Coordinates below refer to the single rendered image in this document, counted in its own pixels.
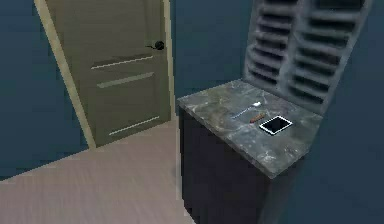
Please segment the silver spoon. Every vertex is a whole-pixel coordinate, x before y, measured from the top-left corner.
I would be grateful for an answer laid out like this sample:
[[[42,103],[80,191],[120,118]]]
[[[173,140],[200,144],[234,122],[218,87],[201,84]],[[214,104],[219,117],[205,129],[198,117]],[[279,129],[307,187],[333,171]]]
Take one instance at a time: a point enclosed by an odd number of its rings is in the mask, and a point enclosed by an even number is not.
[[[232,116],[231,118],[235,119],[235,118],[241,116],[242,114],[244,114],[245,112],[249,111],[250,109],[256,108],[256,107],[258,107],[260,105],[261,105],[261,102],[255,102],[252,105],[250,105],[249,107],[247,107],[246,109],[244,109],[241,112],[237,113],[236,115]]]

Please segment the dark cabinet with marble top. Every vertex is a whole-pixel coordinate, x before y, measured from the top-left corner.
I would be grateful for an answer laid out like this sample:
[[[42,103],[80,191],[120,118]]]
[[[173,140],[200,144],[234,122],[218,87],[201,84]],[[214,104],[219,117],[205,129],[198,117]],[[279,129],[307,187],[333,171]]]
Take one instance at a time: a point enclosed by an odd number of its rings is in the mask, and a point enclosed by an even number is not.
[[[178,110],[182,199],[193,221],[279,224],[322,117],[242,80],[181,97]],[[276,135],[259,128],[275,116],[293,125]]]

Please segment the beige panelled room door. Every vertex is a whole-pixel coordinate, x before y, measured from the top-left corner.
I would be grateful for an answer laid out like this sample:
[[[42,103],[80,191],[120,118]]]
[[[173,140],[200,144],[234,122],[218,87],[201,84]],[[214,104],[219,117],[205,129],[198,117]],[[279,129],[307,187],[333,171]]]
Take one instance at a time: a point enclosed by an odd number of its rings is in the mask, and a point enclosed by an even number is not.
[[[169,0],[34,4],[90,148],[171,119]]]

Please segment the white-framed black phone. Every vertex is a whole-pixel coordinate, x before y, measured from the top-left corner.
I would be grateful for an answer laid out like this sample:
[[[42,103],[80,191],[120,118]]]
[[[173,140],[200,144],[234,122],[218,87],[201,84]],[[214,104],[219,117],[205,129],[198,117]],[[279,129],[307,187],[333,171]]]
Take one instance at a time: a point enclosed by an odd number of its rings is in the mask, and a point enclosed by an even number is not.
[[[277,133],[292,126],[293,122],[282,116],[275,116],[259,125],[259,128],[270,135],[276,135]]]

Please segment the grey slatted window shutter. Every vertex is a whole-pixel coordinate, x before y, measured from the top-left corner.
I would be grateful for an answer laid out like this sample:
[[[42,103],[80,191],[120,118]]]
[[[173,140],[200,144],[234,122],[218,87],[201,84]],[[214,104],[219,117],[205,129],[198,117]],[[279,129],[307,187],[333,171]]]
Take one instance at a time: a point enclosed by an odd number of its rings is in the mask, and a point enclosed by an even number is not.
[[[253,0],[242,79],[323,115],[374,0]]]

